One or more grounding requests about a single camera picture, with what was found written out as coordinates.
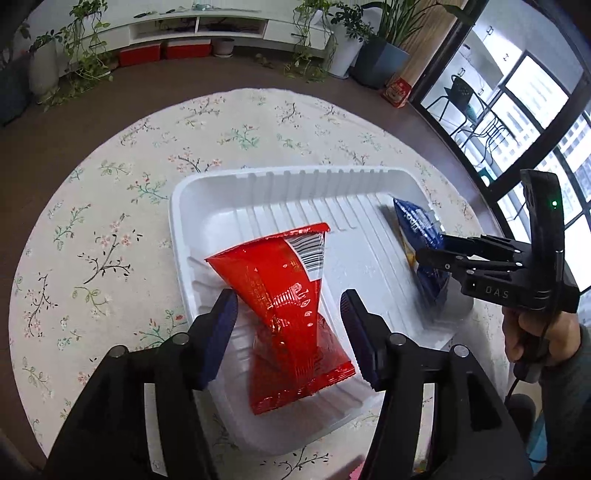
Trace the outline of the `person's right hand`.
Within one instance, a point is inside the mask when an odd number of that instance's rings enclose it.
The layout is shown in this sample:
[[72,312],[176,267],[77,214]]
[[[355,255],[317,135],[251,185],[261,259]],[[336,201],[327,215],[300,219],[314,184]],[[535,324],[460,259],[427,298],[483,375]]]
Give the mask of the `person's right hand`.
[[525,334],[549,342],[549,364],[555,365],[574,356],[581,345],[578,315],[561,312],[553,317],[534,312],[502,308],[505,353],[510,362],[517,362],[525,352]]

